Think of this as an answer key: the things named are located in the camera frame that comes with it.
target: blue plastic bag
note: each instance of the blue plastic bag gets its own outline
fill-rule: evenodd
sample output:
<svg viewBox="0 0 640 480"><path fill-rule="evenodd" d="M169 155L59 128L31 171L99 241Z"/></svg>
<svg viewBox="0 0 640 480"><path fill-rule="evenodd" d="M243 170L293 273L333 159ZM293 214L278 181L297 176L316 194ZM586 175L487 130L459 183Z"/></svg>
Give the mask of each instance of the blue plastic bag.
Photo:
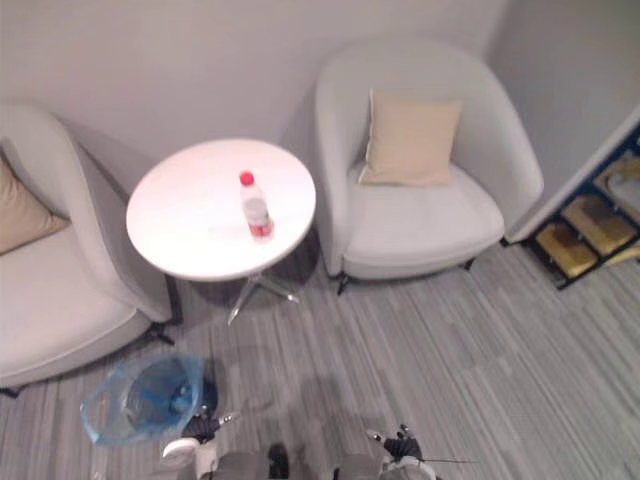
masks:
<svg viewBox="0 0 640 480"><path fill-rule="evenodd" d="M167 354L134 360L114 369L82 403L91 441L123 445L182 430L202 404L204 362Z"/></svg>

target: red bottle cap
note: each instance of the red bottle cap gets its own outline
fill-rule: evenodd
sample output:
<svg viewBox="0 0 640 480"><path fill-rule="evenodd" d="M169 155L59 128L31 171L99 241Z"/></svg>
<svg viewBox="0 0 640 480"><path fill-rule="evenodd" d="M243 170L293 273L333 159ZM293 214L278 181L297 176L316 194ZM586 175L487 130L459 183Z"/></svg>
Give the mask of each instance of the red bottle cap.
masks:
<svg viewBox="0 0 640 480"><path fill-rule="evenodd" d="M245 187L249 187L251 185L253 185L254 183L254 179L253 179L253 173L251 172L242 172L240 174L240 183L245 186Z"/></svg>

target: white wall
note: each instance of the white wall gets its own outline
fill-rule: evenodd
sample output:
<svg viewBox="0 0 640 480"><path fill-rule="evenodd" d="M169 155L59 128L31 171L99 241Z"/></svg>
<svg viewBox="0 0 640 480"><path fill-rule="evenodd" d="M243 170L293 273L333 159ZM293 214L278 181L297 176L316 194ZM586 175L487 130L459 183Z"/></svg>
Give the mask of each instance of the white wall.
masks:
<svg viewBox="0 0 640 480"><path fill-rule="evenodd" d="M594 162L598 147L637 115L640 2L517 0L490 63L522 117L544 176L543 198L531 221L522 223L530 231L555 210L580 167ZM603 160L598 155L596 163Z"/></svg>
<svg viewBox="0 0 640 480"><path fill-rule="evenodd" d="M35 99L131 191L192 143L308 159L310 93L343 45L426 32L484 55L509 0L2 0L4 96Z"/></svg>

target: white armchair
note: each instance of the white armchair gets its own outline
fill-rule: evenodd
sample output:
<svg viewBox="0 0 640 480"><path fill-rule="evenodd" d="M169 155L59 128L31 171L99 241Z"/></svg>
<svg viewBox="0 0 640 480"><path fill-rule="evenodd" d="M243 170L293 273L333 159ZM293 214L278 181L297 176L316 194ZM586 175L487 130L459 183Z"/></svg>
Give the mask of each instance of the white armchair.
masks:
<svg viewBox="0 0 640 480"><path fill-rule="evenodd" d="M368 140L369 92L385 89L464 107L446 187L357 184ZM480 60L424 38L376 40L331 59L316 85L316 222L330 275L420 275L474 258L542 193L527 134Z"/></svg>
<svg viewBox="0 0 640 480"><path fill-rule="evenodd" d="M65 229L0 256L0 387L71 370L171 318L163 274L133 249L125 203L51 115L0 105L3 153Z"/></svg>

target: armchair leg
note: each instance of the armchair leg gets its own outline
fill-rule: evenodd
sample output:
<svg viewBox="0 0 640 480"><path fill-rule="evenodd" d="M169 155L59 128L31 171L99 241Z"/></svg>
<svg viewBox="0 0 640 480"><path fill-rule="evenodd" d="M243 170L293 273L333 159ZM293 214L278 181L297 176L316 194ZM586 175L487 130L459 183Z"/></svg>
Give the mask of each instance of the armchair leg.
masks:
<svg viewBox="0 0 640 480"><path fill-rule="evenodd" d="M169 301L171 302L171 320L168 325L182 325L182 304L180 303L180 295L178 294L178 284L176 279L167 275L167 290L169 290Z"/></svg>
<svg viewBox="0 0 640 480"><path fill-rule="evenodd" d="M527 239L520 240L520 241L517 241L517 242L510 242L506 238L502 237L500 239L500 245L502 246L502 248L513 247L515 245L522 245L523 247L526 247L527 246Z"/></svg>
<svg viewBox="0 0 640 480"><path fill-rule="evenodd" d="M167 345L175 345L176 342L173 339L164 333L164 329L166 325L164 323L152 323L147 330L147 337L151 340L160 340L162 343L166 343Z"/></svg>
<svg viewBox="0 0 640 480"><path fill-rule="evenodd" d="M468 272L469 270L471 270L471 265L473 265L473 262L475 262L475 261L476 261L475 257L474 257L474 258L472 258L471 260L468 260L468 261L463 265L463 267L462 267L462 268L464 268L464 269Z"/></svg>
<svg viewBox="0 0 640 480"><path fill-rule="evenodd" d="M0 395L5 395L9 398L18 398L20 392L22 391L22 387L17 390L11 390L10 388L0 388Z"/></svg>
<svg viewBox="0 0 640 480"><path fill-rule="evenodd" d="M339 278L340 284L338 285L338 296L342 295L344 289L347 288L347 285L351 282L351 277L346 273L341 273Z"/></svg>

